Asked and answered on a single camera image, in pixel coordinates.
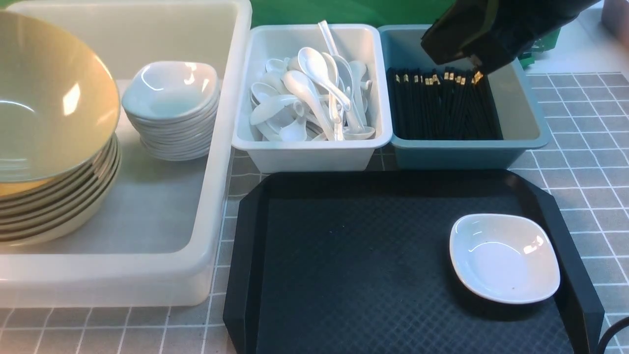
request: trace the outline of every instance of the grid pattern tablecloth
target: grid pattern tablecloth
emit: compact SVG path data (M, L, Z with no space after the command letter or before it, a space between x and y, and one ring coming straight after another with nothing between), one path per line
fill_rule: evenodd
M530 76L553 132L512 170L557 199L607 312L629 316L629 81L621 74ZM222 323L238 201L265 175L233 153L212 294L195 307L0 309L0 354L234 354ZM369 170L396 169L391 147ZM629 330L609 354L629 354Z

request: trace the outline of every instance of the black cable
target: black cable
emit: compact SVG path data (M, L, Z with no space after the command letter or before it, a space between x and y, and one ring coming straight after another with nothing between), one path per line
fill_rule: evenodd
M601 337L601 341L598 342L598 346L596 347L596 354L605 354L605 349L607 349L607 345L610 343L610 340L622 329L629 327L629 317L625 317L620 321L614 323L612 327L609 327L603 337Z

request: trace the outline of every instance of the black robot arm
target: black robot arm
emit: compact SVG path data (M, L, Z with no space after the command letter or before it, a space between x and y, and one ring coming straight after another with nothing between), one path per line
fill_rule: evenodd
M438 65L468 57L489 74L596 2L457 0L426 32L421 46Z

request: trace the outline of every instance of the stacked bowls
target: stacked bowls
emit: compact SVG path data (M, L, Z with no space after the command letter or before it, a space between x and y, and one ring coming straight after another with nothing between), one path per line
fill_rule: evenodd
M155 62L136 74L122 106L151 156L185 161L209 152L219 92L207 64Z
M100 208L120 171L114 135L87 163L62 176L0 185L0 246L21 246L64 236Z
M118 88L98 56L44 21L0 11L0 246L51 240L116 179Z

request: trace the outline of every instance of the blue plastic bin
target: blue plastic bin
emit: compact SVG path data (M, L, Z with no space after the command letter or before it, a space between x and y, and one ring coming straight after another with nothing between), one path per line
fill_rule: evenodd
M429 25L391 25L378 28L384 67L398 69L438 67L420 42ZM468 60L448 66L471 69ZM550 141L546 119L518 61L489 75L504 140L405 140L393 133L401 169L508 168L528 149Z

